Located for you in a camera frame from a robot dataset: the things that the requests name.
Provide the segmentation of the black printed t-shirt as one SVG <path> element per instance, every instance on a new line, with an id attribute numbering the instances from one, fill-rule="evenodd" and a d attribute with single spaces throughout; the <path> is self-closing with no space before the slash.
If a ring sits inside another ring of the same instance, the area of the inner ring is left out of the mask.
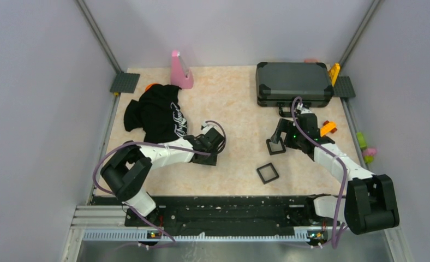
<path id="1" fill-rule="evenodd" d="M 138 100 L 131 100 L 123 117 L 127 132 L 141 128 L 144 141 L 172 142 L 188 135 L 188 121 L 178 104 L 180 87 L 157 84 Z"/>

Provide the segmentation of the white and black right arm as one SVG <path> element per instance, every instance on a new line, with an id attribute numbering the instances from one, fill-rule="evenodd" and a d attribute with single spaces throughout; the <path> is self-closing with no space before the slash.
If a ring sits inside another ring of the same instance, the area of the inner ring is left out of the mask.
<path id="1" fill-rule="evenodd" d="M 399 226 L 399 210 L 391 177 L 363 168 L 342 152 L 334 140 L 322 136 L 314 113 L 306 110 L 296 115 L 294 120 L 281 118 L 269 141 L 301 151 L 343 186 L 337 195 L 307 198 L 303 210 L 307 223 L 318 225 L 325 218 L 333 218 L 345 223 L 356 235 Z"/>

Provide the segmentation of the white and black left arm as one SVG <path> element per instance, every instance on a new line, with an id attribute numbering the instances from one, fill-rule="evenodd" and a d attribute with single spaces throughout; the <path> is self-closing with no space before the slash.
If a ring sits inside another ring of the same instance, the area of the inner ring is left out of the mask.
<path id="1" fill-rule="evenodd" d="M 132 141 L 123 144 L 99 173 L 113 195 L 137 211 L 138 219 L 149 226 L 159 217 L 156 202 L 144 189 L 150 171 L 176 163 L 215 166 L 224 143 L 225 138 L 216 130 L 161 144 Z"/>

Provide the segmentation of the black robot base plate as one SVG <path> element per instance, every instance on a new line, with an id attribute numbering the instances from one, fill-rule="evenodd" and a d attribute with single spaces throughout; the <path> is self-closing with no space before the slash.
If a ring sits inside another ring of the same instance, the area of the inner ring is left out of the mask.
<path id="1" fill-rule="evenodd" d="M 291 236 L 299 227 L 331 229 L 305 196 L 155 196 L 146 219 L 178 236 Z"/>

